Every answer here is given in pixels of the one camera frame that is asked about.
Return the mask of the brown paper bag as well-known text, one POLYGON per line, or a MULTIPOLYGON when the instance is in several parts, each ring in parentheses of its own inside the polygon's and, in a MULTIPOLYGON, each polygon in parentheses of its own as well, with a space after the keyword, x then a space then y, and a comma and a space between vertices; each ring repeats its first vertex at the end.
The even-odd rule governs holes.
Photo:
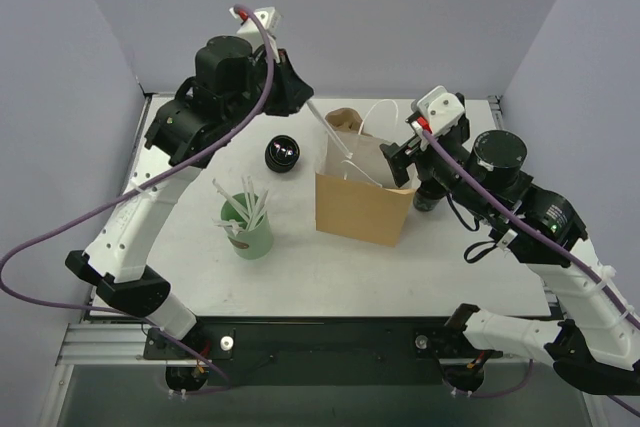
POLYGON ((399 114, 396 101, 382 99, 360 114, 363 121, 358 133, 336 131, 353 153, 351 160, 327 135, 325 154, 315 173, 318 231, 396 246, 413 199, 415 170, 409 170, 407 184, 397 187, 379 146, 390 142, 399 114))

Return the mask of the green straw holder cup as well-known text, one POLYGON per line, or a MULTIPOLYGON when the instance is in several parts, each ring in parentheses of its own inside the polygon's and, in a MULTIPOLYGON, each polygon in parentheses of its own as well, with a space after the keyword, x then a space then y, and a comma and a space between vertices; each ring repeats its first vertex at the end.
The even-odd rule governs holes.
MULTIPOLYGON (((236 210, 225 201, 220 210, 220 220, 228 221, 231 219, 245 223, 236 210)), ((256 260, 265 256, 271 250, 274 242, 266 211, 263 212, 263 215, 253 230, 245 229, 244 232, 236 236, 226 231, 225 233, 235 253, 245 260, 256 260)))

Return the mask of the white straw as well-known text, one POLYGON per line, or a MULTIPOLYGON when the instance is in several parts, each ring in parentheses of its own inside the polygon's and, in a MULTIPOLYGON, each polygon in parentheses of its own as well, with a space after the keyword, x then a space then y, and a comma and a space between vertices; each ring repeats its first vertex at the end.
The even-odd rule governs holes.
POLYGON ((245 194, 246 208, 249 214, 249 223, 251 223, 255 215, 254 186, 250 176, 243 176, 241 181, 242 181, 242 186, 245 194))
POLYGON ((306 105, 308 106, 313 116, 320 122, 322 127, 325 129, 328 137, 331 139, 333 144, 339 149, 339 151, 343 154, 343 156, 347 160, 351 160, 353 157, 353 153, 348 149, 348 147, 344 144, 341 138, 337 135, 333 127, 323 117, 323 115, 320 113, 320 111, 318 110, 314 102, 312 100, 308 100, 306 102, 306 105))
POLYGON ((238 202, 232 195, 230 195, 218 182, 216 179, 212 180, 212 184, 215 187, 216 191, 222 195, 226 201, 236 210, 236 212, 242 217, 246 224, 249 224, 250 214, 245 206, 243 206, 240 202, 238 202))
POLYGON ((264 211, 264 207, 265 207, 265 203, 266 203, 266 199, 268 197, 269 194, 269 190, 265 189, 260 195, 259 195, 259 199, 258 202, 255 206, 255 208, 252 210, 252 217, 251 217, 251 222, 248 226, 248 228, 250 230, 253 230, 259 219, 261 218, 261 216, 263 215, 263 211, 264 211))
POLYGON ((245 223, 238 222, 235 219, 231 219, 228 221, 224 221, 224 220, 215 221, 214 225, 217 227, 223 228, 227 233, 231 233, 234 236, 244 232, 246 227, 245 223))

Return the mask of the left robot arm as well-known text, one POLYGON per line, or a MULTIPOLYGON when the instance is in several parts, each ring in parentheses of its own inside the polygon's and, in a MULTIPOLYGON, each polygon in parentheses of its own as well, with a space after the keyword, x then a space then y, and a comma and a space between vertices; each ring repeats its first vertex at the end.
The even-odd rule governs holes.
POLYGON ((198 319, 148 265, 151 249, 181 195, 211 161, 211 146, 226 146, 251 111, 286 117, 312 95, 274 39, 210 39, 196 53, 194 75, 156 112, 127 199, 93 242, 67 255, 66 267, 108 306, 166 332, 179 357, 195 356, 203 345, 198 319))

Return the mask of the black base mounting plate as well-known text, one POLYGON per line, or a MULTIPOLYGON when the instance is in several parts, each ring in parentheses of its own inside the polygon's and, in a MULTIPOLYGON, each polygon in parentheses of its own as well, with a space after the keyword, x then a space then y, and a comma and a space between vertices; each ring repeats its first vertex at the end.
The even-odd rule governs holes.
POLYGON ((480 356, 443 317, 204 317, 210 386, 413 386, 480 356))

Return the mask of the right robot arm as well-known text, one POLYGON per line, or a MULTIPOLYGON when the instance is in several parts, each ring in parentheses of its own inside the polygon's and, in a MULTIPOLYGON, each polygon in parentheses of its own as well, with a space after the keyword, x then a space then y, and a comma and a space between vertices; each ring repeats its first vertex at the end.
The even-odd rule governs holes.
POLYGON ((563 196, 537 186, 526 174, 524 142, 504 130, 471 137, 459 120, 437 135, 419 114, 413 136, 384 144, 381 152, 397 184, 418 173, 424 206, 447 199, 489 229, 470 246, 469 263, 504 250, 538 275, 564 311, 560 320, 527 320, 462 304, 443 331, 457 355, 513 354, 550 366, 572 387, 593 395, 639 392, 639 318, 615 287, 614 270, 600 264, 586 226, 563 196))

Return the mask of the brown pulp cup carriers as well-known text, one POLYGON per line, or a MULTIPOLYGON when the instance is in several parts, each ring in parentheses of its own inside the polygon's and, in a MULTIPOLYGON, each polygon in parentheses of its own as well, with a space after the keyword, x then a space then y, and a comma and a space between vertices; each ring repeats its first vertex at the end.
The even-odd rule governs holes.
POLYGON ((327 113, 325 120, 335 131, 355 133, 359 132, 363 121, 356 110, 348 107, 339 108, 327 113))

